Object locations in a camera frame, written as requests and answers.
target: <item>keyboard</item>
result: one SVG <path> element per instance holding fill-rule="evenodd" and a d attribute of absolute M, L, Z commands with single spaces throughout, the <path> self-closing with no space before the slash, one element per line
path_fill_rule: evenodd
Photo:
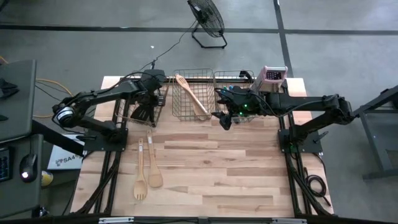
<path fill-rule="evenodd" d="M 11 147 L 0 148 L 0 182 L 12 178 L 12 158 L 13 149 Z"/>
<path fill-rule="evenodd" d="M 268 80 L 281 80 L 282 79 L 282 72 L 267 71 L 266 78 Z"/>

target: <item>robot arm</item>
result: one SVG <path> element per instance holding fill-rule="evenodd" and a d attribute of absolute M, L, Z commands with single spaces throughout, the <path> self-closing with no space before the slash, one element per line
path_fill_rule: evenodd
<path fill-rule="evenodd" d="M 292 97 L 286 93 L 260 92 L 255 94 L 251 89 L 242 89 L 234 86 L 232 90 L 216 89 L 220 100 L 217 103 L 225 104 L 228 113 L 212 113 L 220 119 L 220 125 L 229 130 L 231 119 L 235 116 L 276 116 L 283 117 L 291 111 L 324 111 L 303 125 L 290 127 L 290 142 L 302 142 L 312 132 L 318 131 L 331 124 L 348 124 L 354 118 L 351 114 L 351 105 L 338 95 L 321 97 Z"/>
<path fill-rule="evenodd" d="M 73 97 L 65 98 L 53 106 L 54 116 L 63 128 L 80 126 L 101 133 L 109 142 L 120 141 L 119 128 L 112 121 L 98 121 L 85 116 L 89 107 L 114 100 L 129 100 L 131 103 L 145 101 L 148 95 L 164 82 L 164 74 L 153 75 L 142 73 L 139 80 L 124 79 L 111 88 L 81 92 Z"/>

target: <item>wooden spatula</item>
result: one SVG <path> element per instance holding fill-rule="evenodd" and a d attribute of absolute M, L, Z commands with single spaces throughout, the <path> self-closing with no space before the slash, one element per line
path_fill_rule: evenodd
<path fill-rule="evenodd" d="M 147 182 L 144 177 L 144 141 L 140 138 L 138 140 L 138 175 L 133 193 L 137 200 L 144 200 L 147 197 L 147 192 Z"/>
<path fill-rule="evenodd" d="M 200 120 L 206 120 L 207 119 L 206 116 L 208 116 L 209 113 L 207 112 L 206 108 L 202 105 L 202 103 L 200 103 L 195 94 L 193 94 L 185 78 L 179 74 L 175 74 L 175 79 L 178 82 L 178 84 L 180 84 L 180 86 L 185 90 L 185 92 L 188 93 L 188 95 L 190 96 L 193 105 L 193 112 L 195 112 L 195 114 L 198 116 Z"/>
<path fill-rule="evenodd" d="M 152 131 L 147 131 L 148 146 L 149 146 L 149 158 L 150 158 L 150 171 L 149 171 L 149 186 L 161 187 L 163 185 L 162 174 L 156 165 L 154 143 L 152 142 Z"/>

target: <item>wooden table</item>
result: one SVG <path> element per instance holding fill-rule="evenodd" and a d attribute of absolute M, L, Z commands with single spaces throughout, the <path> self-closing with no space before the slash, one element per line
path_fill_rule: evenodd
<path fill-rule="evenodd" d="M 120 77 L 104 77 L 102 88 Z M 301 78 L 288 79 L 292 96 L 306 96 Z M 149 187 L 145 200 L 132 193 L 137 173 L 138 139 L 150 127 L 129 123 L 127 148 L 122 153 L 112 215 L 169 217 L 292 217 L 294 215 L 284 156 L 279 152 L 278 119 L 256 118 L 225 131 L 216 118 L 208 121 L 180 121 L 172 115 L 172 86 L 157 127 L 152 130 L 156 159 L 164 185 Z M 111 120 L 114 102 L 97 106 L 95 118 Z M 294 112 L 295 122 L 310 120 L 311 113 Z M 149 152 L 144 150 L 145 175 Z M 72 204 L 78 210 L 89 199 L 100 180 L 103 152 L 84 160 Z M 312 154 L 302 154 L 309 174 L 326 182 L 323 166 Z M 104 191 L 103 206 L 108 189 Z M 302 193 L 297 191 L 300 208 Z M 329 211 L 331 207 L 319 202 Z"/>

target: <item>gray floor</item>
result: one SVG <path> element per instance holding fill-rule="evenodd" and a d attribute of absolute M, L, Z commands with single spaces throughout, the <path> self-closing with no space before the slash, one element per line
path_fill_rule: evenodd
<path fill-rule="evenodd" d="M 277 28 L 271 0 L 214 2 L 227 28 Z M 393 0 L 280 0 L 280 5 L 287 29 L 398 29 L 398 3 Z M 193 21 L 185 0 L 12 0 L 0 13 L 0 22 L 11 24 L 184 28 Z M 99 88 L 105 75 L 125 75 L 140 69 L 180 35 L 0 30 L 0 55 L 10 62 L 37 59 L 39 78 L 56 80 L 78 92 Z M 189 36 L 163 56 L 157 68 L 167 74 L 181 68 L 243 68 L 257 74 L 263 65 L 284 64 L 278 34 L 227 33 L 229 45 L 224 50 L 201 49 Z M 206 34 L 198 36 L 206 43 L 219 41 Z M 294 77 L 304 78 L 311 96 L 339 93 L 357 108 L 398 84 L 398 36 L 288 35 L 287 45 Z M 35 113 L 49 114 L 54 103 L 38 91 Z M 49 121 L 42 122 L 56 128 Z M 377 171 L 377 165 L 359 120 L 327 130 L 329 135 L 322 139 L 322 146 L 336 214 L 398 222 L 398 177 L 362 180 L 363 174 Z M 48 189 L 43 194 L 45 206 L 53 214 L 61 213 L 73 186 L 74 182 L 69 182 Z"/>

